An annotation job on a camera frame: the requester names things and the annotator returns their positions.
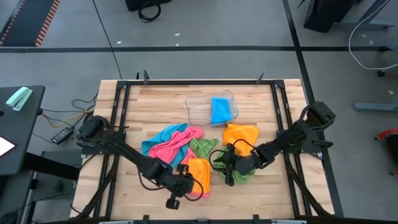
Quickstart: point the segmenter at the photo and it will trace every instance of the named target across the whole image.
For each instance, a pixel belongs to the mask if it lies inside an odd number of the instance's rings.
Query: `light blue towel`
[[[227,98],[213,97],[211,99],[211,123],[222,123],[232,119]]]
[[[168,126],[163,131],[157,133],[152,139],[145,140],[141,143],[142,154],[147,156],[150,148],[152,148],[155,145],[160,144],[162,142],[169,141],[170,138],[172,138],[172,135],[174,132],[179,131],[182,133],[186,130],[187,127],[188,127],[187,123]],[[185,156],[188,146],[182,147],[183,150],[184,150],[184,148],[185,148],[185,153],[183,155]]]

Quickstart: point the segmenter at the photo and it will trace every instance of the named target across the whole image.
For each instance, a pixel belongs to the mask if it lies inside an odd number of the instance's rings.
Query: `stapler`
[[[7,100],[6,104],[7,106],[13,106],[12,110],[20,111],[31,94],[31,89],[27,87],[21,87]]]

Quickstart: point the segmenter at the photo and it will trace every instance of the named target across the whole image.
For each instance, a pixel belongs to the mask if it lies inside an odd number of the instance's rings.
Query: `towel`
[[[155,145],[149,149],[148,156],[162,159],[164,162],[176,167],[185,158],[188,151],[188,143],[193,138],[200,138],[202,129],[187,128],[184,132],[176,131],[169,141]]]
[[[152,139],[148,139],[141,143],[142,154],[148,156],[149,149],[162,142],[167,142],[176,131],[183,132],[188,127],[188,124],[170,125],[163,131],[157,133]]]
[[[210,172],[211,167],[207,159],[189,159],[188,160],[189,173],[197,180],[203,187],[203,198],[210,196]],[[196,197],[201,194],[201,187],[194,182],[192,191],[190,193]]]
[[[199,158],[208,159],[211,150],[218,144],[218,139],[192,139],[189,142],[189,148],[197,155]]]
[[[185,158],[181,161],[181,164],[187,164],[189,159],[196,159],[197,155],[193,153],[192,149],[188,148]]]
[[[232,119],[227,98],[213,97],[211,99],[211,123],[217,124]]]
[[[223,154],[223,152],[220,152],[215,159],[220,158]],[[225,165],[222,162],[213,162],[213,166],[219,169],[225,168]],[[237,183],[247,184],[250,176],[254,175],[255,172],[256,171],[253,169],[252,171],[250,171],[250,173],[246,175],[241,175],[237,170],[234,170],[232,171],[232,175]],[[225,175],[222,172],[220,172],[219,175],[222,179],[225,179]]]
[[[223,144],[226,146],[227,143],[234,144],[236,140],[244,139],[248,143],[254,145],[259,133],[260,129],[256,126],[228,124],[228,127],[223,133]],[[250,155],[252,149],[253,148],[244,141],[238,141],[235,144],[235,154],[240,156]]]

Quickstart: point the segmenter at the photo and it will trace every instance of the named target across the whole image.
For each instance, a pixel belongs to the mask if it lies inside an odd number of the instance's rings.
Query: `wooden table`
[[[300,80],[284,80],[292,119],[299,118],[306,106]],[[110,119],[116,80],[101,82],[95,115]],[[256,125],[261,129],[256,145],[273,140],[276,135],[277,121],[270,86],[264,85],[138,85],[130,90],[127,108],[126,142],[134,149],[141,150],[141,142],[152,138],[166,126],[187,123],[185,99],[187,96],[200,96],[231,90],[236,99],[239,116],[236,124]],[[119,102],[123,102],[122,90]],[[279,104],[282,108],[282,97],[278,91]],[[284,128],[287,129],[286,118],[283,116]],[[224,128],[206,129],[203,138],[218,138],[221,149]],[[333,213],[331,198],[326,184],[321,160],[302,154],[302,166],[308,189],[323,205],[324,209]],[[98,180],[103,156],[97,155],[89,161],[80,172],[73,207],[82,210],[89,202],[98,187]],[[151,220],[179,219],[252,219],[253,214],[260,218],[293,218],[287,174],[283,156],[278,155],[275,162],[263,170],[256,170],[248,184],[236,184],[234,187],[225,185],[215,171],[211,173],[210,198],[197,202],[180,199],[178,210],[165,208],[165,201],[170,197],[167,190],[151,192],[142,188],[137,176],[135,165],[125,158],[120,158],[118,177],[113,202],[112,220],[142,220],[149,215]],[[303,203],[298,187],[297,197],[300,212],[303,214]],[[101,213],[104,215],[108,193],[102,199]]]

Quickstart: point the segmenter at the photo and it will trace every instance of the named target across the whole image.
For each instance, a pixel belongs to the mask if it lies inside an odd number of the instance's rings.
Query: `gray floor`
[[[355,6],[348,19],[359,19],[374,0]],[[289,0],[297,34],[302,46],[347,46],[350,29],[336,25],[328,34],[302,28],[307,3]],[[118,0],[97,0],[99,13],[115,47],[268,45],[293,46],[280,0],[174,0],[162,9],[158,21],[144,24],[137,14],[128,12]],[[0,26],[5,24],[16,0],[0,1]],[[378,19],[398,25],[392,1]],[[397,44],[398,28],[361,30],[353,45]],[[61,0],[60,7],[45,36],[42,47],[108,47],[105,34],[91,0]],[[355,52],[366,65],[386,66],[398,62],[394,52]],[[336,113],[336,123],[326,131],[331,161],[346,217],[398,220],[398,179],[390,170],[398,167],[386,147],[373,140],[375,134],[396,128],[393,113],[357,113],[355,101],[397,101],[396,73],[384,78],[362,69],[348,52],[304,52],[305,63],[317,100]],[[118,52],[123,78],[135,78],[146,69],[156,78],[301,78],[295,52]],[[100,80],[117,79],[111,53],[0,54],[0,86],[45,85],[43,108],[68,110],[74,98],[91,99]],[[58,119],[70,114],[49,113]],[[57,130],[42,118],[34,132],[47,139]],[[73,140],[60,146],[32,137],[29,151],[74,149]],[[34,220],[66,219],[67,200],[41,202]]]

